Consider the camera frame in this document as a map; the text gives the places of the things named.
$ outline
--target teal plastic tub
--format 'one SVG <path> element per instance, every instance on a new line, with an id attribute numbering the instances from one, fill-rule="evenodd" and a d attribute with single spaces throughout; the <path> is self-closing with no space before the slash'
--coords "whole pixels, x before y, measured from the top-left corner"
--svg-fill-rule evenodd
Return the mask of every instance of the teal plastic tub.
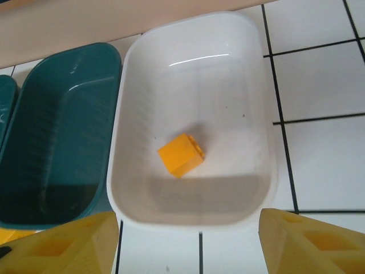
<path id="1" fill-rule="evenodd" d="M 90 214 L 106 184 L 121 76 L 97 43 L 29 73 L 0 152 L 0 226 L 46 229 Z"/>
<path id="2" fill-rule="evenodd" d="M 18 86 L 14 79 L 0 75 L 0 148 L 17 101 Z"/>

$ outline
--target white plastic tub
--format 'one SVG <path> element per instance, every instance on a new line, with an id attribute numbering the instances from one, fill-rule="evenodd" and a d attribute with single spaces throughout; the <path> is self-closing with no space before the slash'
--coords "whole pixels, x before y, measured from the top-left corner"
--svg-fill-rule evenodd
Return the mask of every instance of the white plastic tub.
<path id="1" fill-rule="evenodd" d="M 236 13 L 159 27 L 123 68 L 107 177 L 112 208 L 133 224 L 195 229 L 250 223 L 277 172 L 257 28 Z M 192 134 L 206 154 L 176 179 L 157 150 Z"/>

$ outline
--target plastic container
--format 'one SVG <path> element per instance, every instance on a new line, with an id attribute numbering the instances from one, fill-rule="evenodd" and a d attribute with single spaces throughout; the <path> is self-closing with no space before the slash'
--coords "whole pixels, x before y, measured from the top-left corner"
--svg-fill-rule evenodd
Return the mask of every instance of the plastic container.
<path id="1" fill-rule="evenodd" d="M 17 83 L 12 77 L 0 75 L 0 148 L 17 101 L 17 90 Z"/>
<path id="2" fill-rule="evenodd" d="M 29 73 L 0 152 L 0 226 L 45 229 L 88 215 L 105 189 L 121 76 L 97 43 Z"/>
<path id="3" fill-rule="evenodd" d="M 112 208 L 146 228 L 258 221 L 277 166 L 257 28 L 237 13 L 159 27 L 124 62 L 107 176 Z M 181 179 L 157 150 L 191 134 L 205 161 Z"/>

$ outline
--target yellow toy block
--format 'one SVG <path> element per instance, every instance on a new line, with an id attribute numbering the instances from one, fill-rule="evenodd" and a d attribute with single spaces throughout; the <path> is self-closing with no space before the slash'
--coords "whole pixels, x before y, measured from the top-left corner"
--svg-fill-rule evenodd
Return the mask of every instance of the yellow toy block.
<path id="1" fill-rule="evenodd" d="M 34 234 L 34 230 L 14 230 L 0 228 L 0 244 L 7 243 Z"/>
<path id="2" fill-rule="evenodd" d="M 181 134 L 158 150 L 167 170 L 180 178 L 204 161 L 204 153 L 193 136 Z"/>

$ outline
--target floor tile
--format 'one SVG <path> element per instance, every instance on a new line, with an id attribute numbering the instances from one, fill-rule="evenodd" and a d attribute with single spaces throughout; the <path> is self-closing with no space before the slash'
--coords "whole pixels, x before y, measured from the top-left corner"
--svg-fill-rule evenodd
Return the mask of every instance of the floor tile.
<path id="1" fill-rule="evenodd" d="M 22 87 L 25 79 L 30 71 L 42 60 L 36 60 L 20 65 L 16 65 L 13 73 L 13 78 L 17 81 L 19 87 Z"/>
<path id="2" fill-rule="evenodd" d="M 365 66 L 356 42 L 274 57 L 284 120 L 365 111 Z"/>
<path id="3" fill-rule="evenodd" d="M 365 117 L 286 125 L 299 210 L 365 209 Z"/>
<path id="4" fill-rule="evenodd" d="M 203 232 L 204 273 L 267 274 L 258 223 L 229 232 Z"/>
<path id="5" fill-rule="evenodd" d="M 267 49 L 267 40 L 266 40 L 266 33 L 265 33 L 265 25 L 263 23 L 263 16 L 262 16 L 262 9 L 261 6 L 254 6 L 254 7 L 248 7 L 243 10 L 237 11 L 240 14 L 243 14 L 244 16 L 248 17 L 252 20 L 252 22 L 255 23 L 255 25 L 258 28 L 258 31 L 260 33 L 260 40 L 261 40 L 261 46 L 262 46 L 262 54 L 267 55 L 269 54 L 269 50 Z"/>
<path id="6" fill-rule="evenodd" d="M 140 37 L 141 37 L 141 35 L 138 34 L 138 35 L 122 38 L 119 40 L 111 41 L 111 42 L 109 42 L 109 44 L 113 45 L 119 51 L 119 54 L 121 57 L 121 62 L 124 63 L 124 58 L 129 50 L 129 48 Z"/>
<path id="7" fill-rule="evenodd" d="M 9 75 L 11 76 L 11 73 L 13 72 L 14 67 L 5 67 L 0 69 L 0 75 Z"/>
<path id="8" fill-rule="evenodd" d="M 270 58 L 264 58 L 263 63 L 265 65 L 265 73 L 266 73 L 266 81 L 267 81 L 267 91 L 269 93 L 269 107 L 270 107 L 270 117 L 272 122 L 279 122 L 279 108 L 278 102 L 276 99 L 276 92 L 275 92 L 275 85 L 274 85 L 274 78 L 273 72 L 271 70 L 271 62 Z"/>
<path id="9" fill-rule="evenodd" d="M 303 216 L 365 233 L 365 214 L 303 214 Z"/>
<path id="10" fill-rule="evenodd" d="M 342 0 L 265 4 L 273 53 L 354 39 Z"/>
<path id="11" fill-rule="evenodd" d="M 280 125 L 273 126 L 273 135 L 275 140 L 275 152 L 278 167 L 278 188 L 270 207 L 284 210 L 294 210 L 289 173 L 287 171 L 283 136 Z"/>
<path id="12" fill-rule="evenodd" d="M 119 273 L 199 273 L 195 232 L 145 231 L 124 224 Z"/>
<path id="13" fill-rule="evenodd" d="M 359 36 L 365 37 L 365 16 L 364 16 L 365 1 L 364 0 L 346 0 L 346 1 Z"/>

